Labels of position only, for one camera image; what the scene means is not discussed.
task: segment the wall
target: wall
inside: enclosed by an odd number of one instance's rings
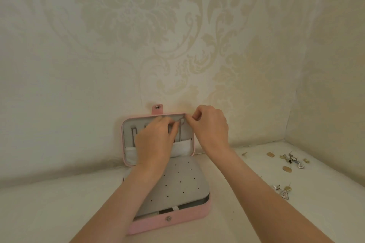
[[[365,185],[365,6],[320,0],[285,139]]]
[[[0,0],[0,180],[120,163],[122,119],[154,103],[283,139],[316,2]]]

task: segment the person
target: person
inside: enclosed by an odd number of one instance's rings
[[[333,242],[230,148],[228,125],[221,110],[200,105],[193,115],[187,114],[185,119],[207,156],[231,186],[262,243]],[[173,124],[170,133],[167,131],[169,124]],[[135,138],[137,165],[71,243],[123,241],[139,207],[165,170],[178,130],[178,122],[158,116],[138,133]]]

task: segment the pink jewelry box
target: pink jewelry box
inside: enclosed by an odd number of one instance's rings
[[[151,115],[126,119],[121,126],[125,165],[133,167],[136,164],[135,135],[159,115],[170,116],[175,121],[180,121],[179,132],[166,170],[141,205],[128,229],[128,235],[203,218],[210,211],[209,185],[193,158],[194,133],[184,119],[185,113],[164,114],[163,105],[156,104],[152,107]]]

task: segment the pink strap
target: pink strap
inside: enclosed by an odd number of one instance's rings
[[[163,114],[163,105],[156,104],[152,106],[152,115]]]

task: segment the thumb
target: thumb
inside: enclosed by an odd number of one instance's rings
[[[194,129],[198,121],[196,121],[190,114],[185,114],[185,119],[188,124]]]
[[[176,121],[174,125],[172,125],[171,132],[170,132],[170,140],[174,142],[177,132],[179,131],[180,123]]]

